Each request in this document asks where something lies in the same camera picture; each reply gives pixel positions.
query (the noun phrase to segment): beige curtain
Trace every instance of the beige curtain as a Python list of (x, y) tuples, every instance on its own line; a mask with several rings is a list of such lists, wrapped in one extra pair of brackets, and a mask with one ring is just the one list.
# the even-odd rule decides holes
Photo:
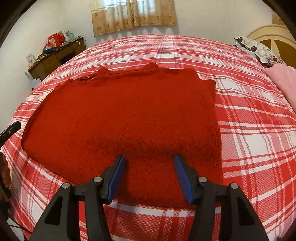
[(89, 0), (94, 35), (137, 26), (176, 25), (173, 0)]

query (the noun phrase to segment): bed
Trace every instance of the bed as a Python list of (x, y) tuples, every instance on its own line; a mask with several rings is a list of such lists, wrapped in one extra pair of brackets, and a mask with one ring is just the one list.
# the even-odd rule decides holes
[[(270, 240), (282, 237), (296, 214), (296, 114), (264, 67), (248, 54), (235, 46), (177, 35), (131, 36), (97, 44), (56, 69), (21, 103), (10, 123), (20, 121), (22, 128), (2, 149), (11, 168), (15, 219), (32, 231), (67, 181), (21, 149), (24, 127), (42, 100), (68, 78), (102, 66), (119, 70), (151, 61), (173, 69), (194, 68), (201, 79), (216, 81), (223, 183), (240, 185)], [(191, 210), (130, 206), (117, 200), (105, 206), (105, 213), (113, 240), (186, 240), (194, 218)], [(220, 213), (217, 207), (216, 220)], [(218, 229), (216, 221), (213, 240), (218, 240)], [(87, 240), (83, 212), (80, 234)]]

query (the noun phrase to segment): human hand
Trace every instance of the human hand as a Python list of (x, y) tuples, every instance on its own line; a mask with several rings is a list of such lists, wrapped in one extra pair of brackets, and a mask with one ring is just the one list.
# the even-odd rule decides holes
[[(3, 183), (4, 183), (5, 187), (9, 188), (10, 184), (11, 184), (10, 169), (8, 167), (8, 162), (6, 160), (5, 155), (2, 154), (1, 152), (0, 152), (0, 161), (3, 163), (3, 168), (2, 168), (0, 175), (3, 179)], [(3, 196), (0, 193), (0, 201), (2, 201), (2, 200), (3, 200)]]

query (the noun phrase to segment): cable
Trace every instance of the cable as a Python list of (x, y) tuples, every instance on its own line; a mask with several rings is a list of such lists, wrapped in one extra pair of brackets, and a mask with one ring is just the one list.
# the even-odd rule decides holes
[[(74, 41), (79, 43), (77, 47), (75, 46)], [(75, 48), (78, 48), (80, 46), (80, 42), (79, 41), (71, 40), (71, 42), (72, 42), (72, 44), (74, 45)]]
[(21, 230), (24, 230), (24, 231), (28, 232), (29, 234), (32, 234), (32, 232), (30, 232), (29, 230), (27, 230), (27, 229), (24, 228), (24, 227), (19, 227), (19, 226), (15, 226), (15, 225), (11, 225), (11, 224), (9, 224), (9, 226), (10, 226), (10, 227), (14, 227), (14, 228), (18, 228), (18, 229), (21, 229)]
[(9, 218), (10, 218), (15, 224), (18, 225), (18, 226), (14, 226), (14, 225), (10, 225), (10, 224), (9, 224), (9, 226), (11, 226), (11, 227), (15, 227), (15, 228), (18, 228), (18, 229), (22, 229), (22, 230), (28, 232), (29, 234), (32, 233), (31, 231), (27, 230), (27, 229), (24, 228), (23, 226), (19, 225), (19, 224), (17, 223), (17, 221), (15, 221), (15, 220), (13, 219), (13, 216), (12, 216), (11, 214), (8, 213), (8, 217), (9, 217)]
[(83, 42), (84, 42), (84, 47), (85, 47), (85, 49), (87, 49), (86, 40), (85, 40), (85, 39), (83, 39)]

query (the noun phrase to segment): wooden desk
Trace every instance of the wooden desk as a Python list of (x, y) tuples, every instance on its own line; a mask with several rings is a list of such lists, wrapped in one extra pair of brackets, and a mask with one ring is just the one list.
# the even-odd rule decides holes
[(57, 67), (85, 50), (83, 37), (74, 39), (74, 42), (59, 47), (49, 55), (43, 57), (38, 63), (32, 65), (28, 72), (33, 78), (44, 80)]

